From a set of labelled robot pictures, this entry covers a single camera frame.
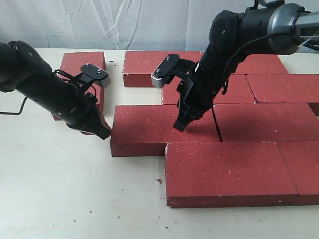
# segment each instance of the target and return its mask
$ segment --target white backdrop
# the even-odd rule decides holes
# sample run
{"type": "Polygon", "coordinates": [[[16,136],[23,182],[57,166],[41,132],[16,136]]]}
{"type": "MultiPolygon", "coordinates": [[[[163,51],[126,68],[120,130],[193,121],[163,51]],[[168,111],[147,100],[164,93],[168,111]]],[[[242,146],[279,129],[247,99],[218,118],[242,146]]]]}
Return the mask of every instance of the white backdrop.
{"type": "MultiPolygon", "coordinates": [[[[0,0],[0,41],[34,47],[204,50],[215,16],[253,0],[0,0]]],[[[318,0],[286,0],[319,11],[318,0]]]]}

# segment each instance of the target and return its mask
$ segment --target red paver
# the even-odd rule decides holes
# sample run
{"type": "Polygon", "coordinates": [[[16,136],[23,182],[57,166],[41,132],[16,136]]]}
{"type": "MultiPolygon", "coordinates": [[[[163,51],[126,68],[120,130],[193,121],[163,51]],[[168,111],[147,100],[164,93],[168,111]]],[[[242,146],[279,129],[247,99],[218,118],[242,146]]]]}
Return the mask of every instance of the red paver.
{"type": "MultiPolygon", "coordinates": [[[[175,79],[162,88],[162,104],[176,105],[179,100],[179,93],[176,91],[180,79],[175,79]]],[[[227,93],[223,96],[222,90],[214,99],[214,104],[241,104],[255,103],[255,97],[249,87],[245,75],[231,75],[227,93]]]]}
{"type": "Polygon", "coordinates": [[[167,205],[289,205],[298,192],[274,142],[169,143],[167,205]]]}
{"type": "Polygon", "coordinates": [[[223,141],[319,141],[319,121],[307,104],[215,105],[223,141]]]}
{"type": "Polygon", "coordinates": [[[167,55],[173,53],[194,62],[201,58],[200,51],[127,51],[123,68],[124,86],[154,87],[151,74],[167,55]]]}
{"type": "Polygon", "coordinates": [[[113,157],[164,156],[169,142],[219,141],[211,111],[184,132],[173,128],[178,109],[166,106],[116,106],[111,136],[113,157]]]}
{"type": "Polygon", "coordinates": [[[319,115],[319,75],[247,75],[258,103],[308,103],[319,115]]]}
{"type": "Polygon", "coordinates": [[[319,205],[319,142],[279,142],[299,195],[291,205],[319,205]]]}
{"type": "MultiPolygon", "coordinates": [[[[95,65],[103,70],[106,70],[106,62],[105,56],[103,52],[70,52],[65,53],[63,55],[62,63],[60,66],[60,70],[65,71],[66,73],[76,76],[81,73],[81,67],[86,63],[90,63],[95,65]]],[[[98,110],[103,112],[104,106],[104,88],[93,84],[94,88],[96,89],[96,98],[98,110]]],[[[92,87],[89,88],[87,92],[91,94],[95,94],[95,91],[92,87]]],[[[54,120],[61,120],[56,116],[53,116],[54,120]]]]}
{"type": "Polygon", "coordinates": [[[239,63],[235,74],[288,74],[277,55],[253,54],[239,63]]]}

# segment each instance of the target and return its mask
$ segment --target debris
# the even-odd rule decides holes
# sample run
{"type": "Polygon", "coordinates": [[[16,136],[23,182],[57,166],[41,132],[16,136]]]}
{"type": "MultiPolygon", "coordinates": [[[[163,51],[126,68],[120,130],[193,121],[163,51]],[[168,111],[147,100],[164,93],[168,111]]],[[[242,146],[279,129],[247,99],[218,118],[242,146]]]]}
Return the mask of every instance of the debris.
{"type": "Polygon", "coordinates": [[[157,179],[156,182],[159,183],[159,184],[162,184],[163,180],[157,179]]]}

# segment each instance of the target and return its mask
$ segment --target table surface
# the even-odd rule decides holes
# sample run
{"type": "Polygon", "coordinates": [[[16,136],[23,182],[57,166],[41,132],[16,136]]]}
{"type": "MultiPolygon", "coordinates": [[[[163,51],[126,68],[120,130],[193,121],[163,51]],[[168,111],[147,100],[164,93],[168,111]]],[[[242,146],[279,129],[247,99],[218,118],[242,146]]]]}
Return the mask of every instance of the table surface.
{"type": "MultiPolygon", "coordinates": [[[[66,52],[37,48],[53,69],[66,52]]],[[[160,104],[160,90],[125,88],[125,52],[103,50],[111,84],[105,117],[115,105],[160,104]]],[[[319,74],[319,54],[280,56],[292,74],[319,74]]],[[[23,96],[0,94],[1,111],[23,96]]],[[[70,130],[27,101],[19,117],[0,117],[0,238],[193,239],[319,236],[319,206],[171,209],[165,205],[163,157],[112,158],[109,139],[70,130]]]]}

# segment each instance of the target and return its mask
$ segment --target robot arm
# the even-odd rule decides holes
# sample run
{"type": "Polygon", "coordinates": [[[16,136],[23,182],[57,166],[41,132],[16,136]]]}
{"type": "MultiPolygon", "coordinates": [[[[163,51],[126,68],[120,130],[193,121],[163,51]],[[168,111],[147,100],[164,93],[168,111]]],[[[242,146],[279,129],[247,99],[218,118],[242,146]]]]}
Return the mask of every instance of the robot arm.
{"type": "Polygon", "coordinates": [[[69,128],[106,139],[111,129],[101,120],[96,97],[86,91],[95,82],[106,87],[110,83],[108,74],[91,64],[82,66],[81,71],[77,76],[59,70],[52,72],[35,49],[25,42],[0,44],[1,92],[17,90],[26,96],[25,99],[31,99],[65,121],[69,128]]]}
{"type": "Polygon", "coordinates": [[[169,84],[174,76],[181,78],[177,87],[179,109],[174,128],[184,129],[213,107],[213,100],[228,78],[250,54],[294,54],[299,46],[318,50],[319,12],[308,12],[284,0],[255,5],[243,13],[224,10],[214,19],[209,45],[199,62],[168,55],[152,74],[157,88],[169,84]]]}

